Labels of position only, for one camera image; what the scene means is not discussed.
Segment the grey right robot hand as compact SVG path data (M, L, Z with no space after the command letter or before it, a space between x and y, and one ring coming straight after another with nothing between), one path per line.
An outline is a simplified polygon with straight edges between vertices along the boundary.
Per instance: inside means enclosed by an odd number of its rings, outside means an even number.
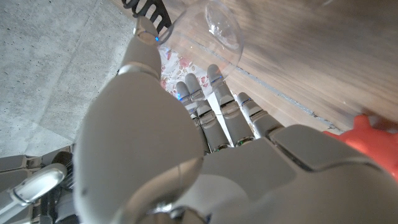
M80 223L73 202L73 152L1 158L1 223Z

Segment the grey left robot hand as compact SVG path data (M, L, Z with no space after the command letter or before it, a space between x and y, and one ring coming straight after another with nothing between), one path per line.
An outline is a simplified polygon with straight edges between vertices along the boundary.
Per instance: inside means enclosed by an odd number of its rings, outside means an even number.
M205 154L188 111L160 85L157 34L138 18L82 123L73 156L82 222L397 222L390 173L307 126Z

